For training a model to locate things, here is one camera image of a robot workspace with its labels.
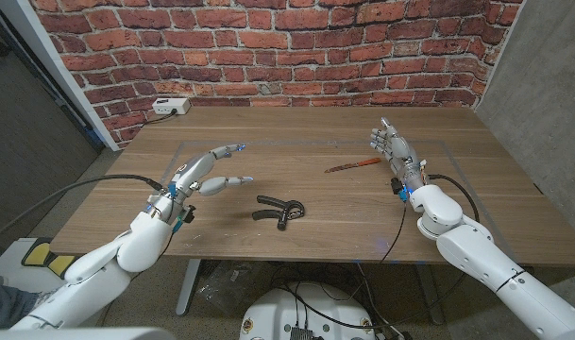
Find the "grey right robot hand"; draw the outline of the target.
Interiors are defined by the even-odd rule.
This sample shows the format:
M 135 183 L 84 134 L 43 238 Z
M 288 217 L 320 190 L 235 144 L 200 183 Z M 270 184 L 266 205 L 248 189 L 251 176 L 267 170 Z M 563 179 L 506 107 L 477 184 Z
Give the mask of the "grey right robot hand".
M 370 146 L 389 161 L 396 178 L 401 181 L 407 193 L 412 194 L 426 184 L 420 159 L 414 147 L 400 136 L 386 117 L 381 118 L 381 124 L 382 129 L 372 129 Z

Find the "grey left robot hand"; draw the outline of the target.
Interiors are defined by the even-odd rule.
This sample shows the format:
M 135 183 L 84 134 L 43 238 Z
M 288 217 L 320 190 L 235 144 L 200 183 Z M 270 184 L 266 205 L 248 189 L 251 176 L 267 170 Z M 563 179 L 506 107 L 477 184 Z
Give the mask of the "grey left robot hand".
M 212 196 L 229 186 L 251 182 L 252 177 L 215 177 L 203 180 L 213 169 L 216 161 L 230 158 L 234 152 L 244 148 L 244 144 L 228 144 L 191 158 L 176 170 L 164 193 L 150 197 L 150 202 L 144 211 L 153 218 L 170 224 L 178 216 L 184 201 L 193 193 Z

